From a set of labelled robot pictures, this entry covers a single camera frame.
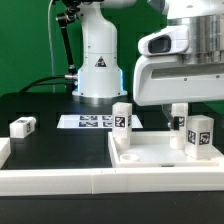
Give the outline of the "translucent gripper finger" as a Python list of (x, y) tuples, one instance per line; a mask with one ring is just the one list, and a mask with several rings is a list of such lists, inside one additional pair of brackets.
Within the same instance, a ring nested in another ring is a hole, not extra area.
[(162, 112), (168, 119), (168, 127), (171, 130), (178, 130), (179, 129), (179, 117), (173, 116), (171, 114), (172, 105), (171, 104), (165, 104), (162, 106)]

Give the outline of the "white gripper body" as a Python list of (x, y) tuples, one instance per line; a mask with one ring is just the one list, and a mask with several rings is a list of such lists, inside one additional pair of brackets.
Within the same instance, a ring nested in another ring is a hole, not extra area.
[(178, 55), (141, 56), (133, 98), (140, 106), (224, 100), (224, 63), (184, 65)]

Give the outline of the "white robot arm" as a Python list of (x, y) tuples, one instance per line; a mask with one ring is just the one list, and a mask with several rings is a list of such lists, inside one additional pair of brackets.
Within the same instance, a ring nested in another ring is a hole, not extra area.
[[(117, 30), (103, 8), (136, 0), (82, 4), (83, 65), (73, 96), (99, 103), (124, 96)], [(148, 0), (168, 25), (138, 42), (133, 98), (140, 106), (224, 99), (224, 0)]]

